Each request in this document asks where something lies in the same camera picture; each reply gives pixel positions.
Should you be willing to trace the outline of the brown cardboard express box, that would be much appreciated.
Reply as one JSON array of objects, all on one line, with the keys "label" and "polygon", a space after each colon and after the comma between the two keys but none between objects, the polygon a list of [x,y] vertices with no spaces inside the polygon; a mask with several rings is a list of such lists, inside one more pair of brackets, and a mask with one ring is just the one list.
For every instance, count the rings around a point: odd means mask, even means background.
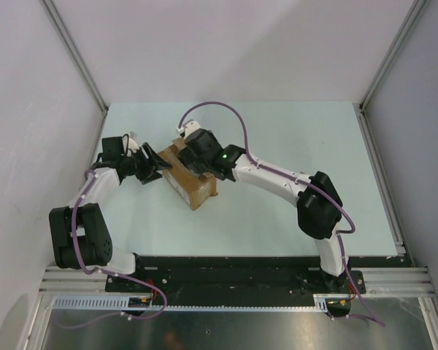
[{"label": "brown cardboard express box", "polygon": [[172,166],[162,171],[163,178],[187,203],[188,207],[195,211],[209,198],[218,194],[217,180],[211,173],[195,175],[184,166],[179,156],[180,151],[185,148],[185,142],[181,138],[177,138],[158,155]]}]

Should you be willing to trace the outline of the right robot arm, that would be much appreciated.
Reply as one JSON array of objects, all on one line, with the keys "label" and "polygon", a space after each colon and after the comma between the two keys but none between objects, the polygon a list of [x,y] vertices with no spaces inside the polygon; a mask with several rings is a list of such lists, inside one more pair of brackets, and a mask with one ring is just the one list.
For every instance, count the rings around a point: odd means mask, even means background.
[{"label": "right robot arm", "polygon": [[195,122],[177,132],[185,145],[179,159],[195,175],[210,173],[221,181],[249,184],[294,206],[299,229],[315,240],[323,286],[329,292],[340,292],[347,286],[349,278],[336,237],[342,201],[325,173],[310,176],[252,161],[246,149],[233,144],[222,147],[211,131]]}]

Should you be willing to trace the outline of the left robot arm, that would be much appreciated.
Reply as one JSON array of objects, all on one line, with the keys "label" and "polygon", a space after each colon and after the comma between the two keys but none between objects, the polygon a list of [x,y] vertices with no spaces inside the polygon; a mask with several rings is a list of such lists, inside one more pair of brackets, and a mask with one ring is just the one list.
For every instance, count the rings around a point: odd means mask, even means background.
[{"label": "left robot arm", "polygon": [[127,133],[101,140],[95,163],[85,171],[85,184],[67,206],[49,213],[50,233],[56,265],[86,274],[108,272],[121,275],[129,290],[141,290],[147,274],[136,267],[136,255],[113,246],[101,210],[103,202],[127,177],[149,184],[172,168],[153,148],[138,145]]}]

